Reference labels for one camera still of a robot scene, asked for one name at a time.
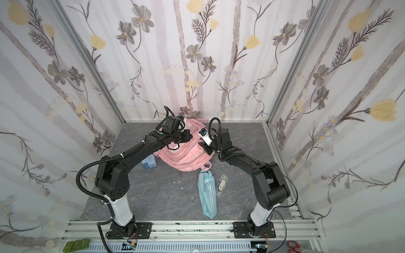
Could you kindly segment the pink backpack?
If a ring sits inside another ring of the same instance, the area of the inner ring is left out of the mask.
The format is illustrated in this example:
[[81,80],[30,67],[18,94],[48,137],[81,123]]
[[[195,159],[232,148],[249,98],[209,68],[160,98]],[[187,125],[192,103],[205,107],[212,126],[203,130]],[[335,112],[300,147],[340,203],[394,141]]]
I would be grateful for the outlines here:
[[213,155],[208,155],[199,145],[202,139],[198,135],[199,131],[205,128],[205,125],[201,119],[186,119],[185,123],[185,129],[190,130],[193,138],[187,143],[181,143],[176,150],[174,149],[177,145],[170,144],[170,149],[164,147],[155,152],[154,156],[179,171],[190,172],[197,169],[208,171],[212,167],[210,160]]

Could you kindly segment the teal pencil case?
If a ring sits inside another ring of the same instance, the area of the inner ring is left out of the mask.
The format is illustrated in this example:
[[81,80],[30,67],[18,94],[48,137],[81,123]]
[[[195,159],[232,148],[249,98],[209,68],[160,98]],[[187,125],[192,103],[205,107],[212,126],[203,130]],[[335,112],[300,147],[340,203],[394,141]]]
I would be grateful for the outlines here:
[[215,179],[209,170],[199,173],[198,192],[203,215],[214,219],[217,215],[216,187]]

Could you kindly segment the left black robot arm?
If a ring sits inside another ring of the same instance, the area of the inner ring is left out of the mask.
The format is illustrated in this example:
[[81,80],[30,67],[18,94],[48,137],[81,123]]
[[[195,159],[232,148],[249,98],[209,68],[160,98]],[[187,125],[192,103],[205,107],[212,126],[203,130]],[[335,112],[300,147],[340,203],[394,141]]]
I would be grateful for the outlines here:
[[[110,231],[113,238],[128,239],[133,237],[138,231],[136,219],[129,207],[127,192],[130,189],[129,172],[149,155],[157,152],[171,143],[179,145],[189,142],[193,136],[187,130],[185,118],[175,116],[167,106],[164,107],[166,116],[141,142],[116,156],[104,156],[100,160],[92,162],[82,167],[76,175],[77,187],[86,195],[97,198],[107,205],[110,212],[110,219],[97,222],[105,250],[111,250],[105,240],[102,226],[111,224]],[[87,190],[81,183],[82,174],[97,165],[97,175],[95,186],[100,194],[95,194]]]

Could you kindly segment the light blue pencil sharpener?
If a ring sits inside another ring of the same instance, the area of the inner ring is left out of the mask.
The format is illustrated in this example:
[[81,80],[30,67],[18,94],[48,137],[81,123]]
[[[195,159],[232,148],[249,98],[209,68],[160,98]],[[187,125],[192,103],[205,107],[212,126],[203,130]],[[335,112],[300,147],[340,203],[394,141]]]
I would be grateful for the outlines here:
[[149,155],[148,157],[142,160],[141,164],[145,169],[155,168],[157,166],[155,155],[154,154]]

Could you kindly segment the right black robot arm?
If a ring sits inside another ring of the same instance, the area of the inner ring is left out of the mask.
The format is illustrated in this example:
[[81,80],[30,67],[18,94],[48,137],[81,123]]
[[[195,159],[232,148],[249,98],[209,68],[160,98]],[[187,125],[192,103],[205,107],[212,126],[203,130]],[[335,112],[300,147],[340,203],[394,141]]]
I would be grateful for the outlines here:
[[217,154],[219,161],[244,171],[252,178],[257,204],[248,215],[246,225],[234,225],[235,237],[252,237],[270,239],[273,225],[271,218],[288,197],[291,191],[284,175],[276,162],[263,162],[247,155],[241,148],[233,145],[229,131],[221,127],[219,118],[212,118],[207,129],[198,133],[202,142],[199,144],[204,151]]

